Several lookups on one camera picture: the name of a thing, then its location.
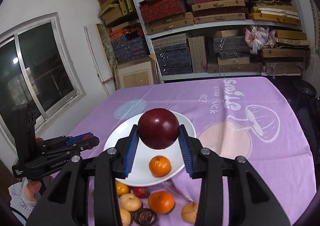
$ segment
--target white plate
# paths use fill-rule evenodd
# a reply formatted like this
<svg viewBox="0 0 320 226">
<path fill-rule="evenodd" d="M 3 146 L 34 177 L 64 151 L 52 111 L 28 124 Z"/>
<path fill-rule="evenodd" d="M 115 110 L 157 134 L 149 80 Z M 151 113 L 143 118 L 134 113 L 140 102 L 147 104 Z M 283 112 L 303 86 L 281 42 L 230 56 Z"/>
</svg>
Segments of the white plate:
<svg viewBox="0 0 320 226">
<path fill-rule="evenodd" d="M 188 135 L 196 137 L 196 131 L 190 120 L 178 112 L 172 111 L 177 117 L 179 124 L 184 124 Z M 132 126 L 138 124 L 139 118 L 143 113 L 138 114 L 119 125 L 109 136 L 103 151 L 116 145 L 120 138 L 129 136 Z M 171 171 L 164 177 L 154 177 L 149 170 L 149 162 L 154 156 L 161 155 L 167 157 L 171 162 Z M 184 167 L 179 141 L 176 140 L 170 147 L 161 150 L 155 150 L 147 147 L 139 140 L 137 152 L 134 158 L 132 171 L 125 180 L 117 179 L 117 181 L 129 186 L 151 186 L 167 181 L 176 175 Z"/>
</svg>

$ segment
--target glass pane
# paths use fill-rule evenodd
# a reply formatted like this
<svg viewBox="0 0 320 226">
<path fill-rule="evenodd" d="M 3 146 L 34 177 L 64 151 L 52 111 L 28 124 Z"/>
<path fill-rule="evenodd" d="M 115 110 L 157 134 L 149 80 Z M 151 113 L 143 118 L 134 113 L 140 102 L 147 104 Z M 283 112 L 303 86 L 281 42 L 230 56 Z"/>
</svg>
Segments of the glass pane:
<svg viewBox="0 0 320 226">
<path fill-rule="evenodd" d="M 32 102 L 36 107 L 20 69 L 14 40 L 0 44 L 0 114 L 12 134 L 11 113 L 14 106 Z"/>
<path fill-rule="evenodd" d="M 32 87 L 45 111 L 73 91 L 63 66 L 51 23 L 19 35 L 24 65 Z"/>
</svg>

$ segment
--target window frame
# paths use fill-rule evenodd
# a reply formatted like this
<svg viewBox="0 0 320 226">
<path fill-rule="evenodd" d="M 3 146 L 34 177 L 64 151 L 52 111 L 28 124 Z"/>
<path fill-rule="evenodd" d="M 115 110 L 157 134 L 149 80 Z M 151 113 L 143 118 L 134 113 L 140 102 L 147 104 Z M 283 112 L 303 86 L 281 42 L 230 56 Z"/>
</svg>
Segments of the window frame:
<svg viewBox="0 0 320 226">
<path fill-rule="evenodd" d="M 61 57 L 61 61 L 63 64 L 63 67 L 65 68 L 65 71 L 68 75 L 68 78 L 73 86 L 73 91 L 70 92 L 68 95 L 63 97 L 61 100 L 59 100 L 57 103 L 55 103 L 51 108 L 49 108 L 47 111 L 44 111 L 41 103 L 39 102 L 33 88 L 31 85 L 31 82 L 29 80 L 29 77 L 27 75 L 25 65 L 23 62 L 20 44 L 19 44 L 19 38 L 18 36 L 28 30 L 31 30 L 33 28 L 36 28 L 38 26 L 41 26 L 43 24 L 51 23 L 51 27 L 53 30 L 55 42 L 58 48 L 59 55 Z M 44 15 L 41 17 L 37 17 L 35 19 L 28 20 L 24 23 L 21 23 L 10 30 L 4 32 L 3 34 L 0 34 L 0 47 L 4 46 L 5 44 L 11 42 L 12 40 L 15 41 L 17 56 L 19 59 L 20 69 L 23 75 L 23 78 L 27 84 L 27 88 L 32 96 L 32 99 L 34 100 L 35 104 L 37 105 L 41 116 L 39 116 L 36 120 L 35 129 L 40 130 L 47 122 L 50 121 L 54 116 L 56 116 L 58 113 L 63 111 L 63 109 L 69 105 L 71 102 L 75 102 L 80 100 L 85 95 L 84 89 L 80 83 L 80 80 L 76 74 L 75 68 L 73 66 L 73 63 L 71 61 L 70 55 L 68 53 L 68 49 L 66 46 L 66 43 L 63 38 L 58 13 L 52 13 L 48 15 Z M 2 134 L 5 133 L 7 136 L 7 139 L 9 139 L 10 143 L 14 144 L 14 138 L 12 134 L 10 133 L 9 129 L 7 128 L 4 120 L 2 119 L 0 115 L 0 126 L 1 126 L 1 132 Z"/>
</svg>

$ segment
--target white wall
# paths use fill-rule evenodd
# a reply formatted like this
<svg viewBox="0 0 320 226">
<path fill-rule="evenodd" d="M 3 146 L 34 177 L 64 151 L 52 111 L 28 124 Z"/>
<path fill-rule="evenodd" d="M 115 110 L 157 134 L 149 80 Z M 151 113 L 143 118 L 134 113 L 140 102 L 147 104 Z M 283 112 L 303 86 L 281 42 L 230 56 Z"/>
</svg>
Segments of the white wall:
<svg viewBox="0 0 320 226">
<path fill-rule="evenodd" d="M 311 59 L 305 73 L 305 80 L 311 83 L 320 94 L 320 59 L 315 50 L 315 29 L 310 0 L 298 0 L 301 8 L 303 24 L 308 40 L 311 42 Z"/>
<path fill-rule="evenodd" d="M 27 20 L 58 12 L 62 33 L 71 60 L 86 95 L 68 111 L 46 124 L 37 134 L 44 139 L 67 135 L 93 108 L 107 98 L 97 76 L 84 26 L 101 23 L 97 0 L 4 0 L 0 5 L 0 34 Z M 11 167 L 16 155 L 0 134 L 0 158 Z"/>
</svg>

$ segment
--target screw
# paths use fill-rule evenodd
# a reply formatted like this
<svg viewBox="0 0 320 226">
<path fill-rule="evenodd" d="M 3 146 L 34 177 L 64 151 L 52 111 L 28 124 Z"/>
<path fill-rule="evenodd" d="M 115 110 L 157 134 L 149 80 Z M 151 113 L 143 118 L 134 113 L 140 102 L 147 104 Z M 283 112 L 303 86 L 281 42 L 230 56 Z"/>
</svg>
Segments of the screw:
<svg viewBox="0 0 320 226">
<path fill-rule="evenodd" d="M 238 161 L 239 163 L 245 163 L 247 160 L 246 160 L 245 157 L 243 157 L 243 156 L 238 156 L 238 157 L 237 157 L 237 161 Z"/>
<path fill-rule="evenodd" d="M 208 155 L 208 154 L 210 154 L 210 149 L 202 148 L 202 149 L 200 150 L 200 152 L 201 152 L 203 155 Z"/>
<path fill-rule="evenodd" d="M 109 148 L 109 149 L 107 150 L 107 153 L 108 153 L 109 155 L 114 155 L 116 152 L 117 152 L 117 150 L 116 150 L 115 148 Z"/>
<path fill-rule="evenodd" d="M 74 162 L 74 163 L 78 162 L 79 160 L 80 160 L 80 157 L 79 157 L 79 156 L 73 156 L 73 157 L 71 157 L 71 161 Z"/>
</svg>

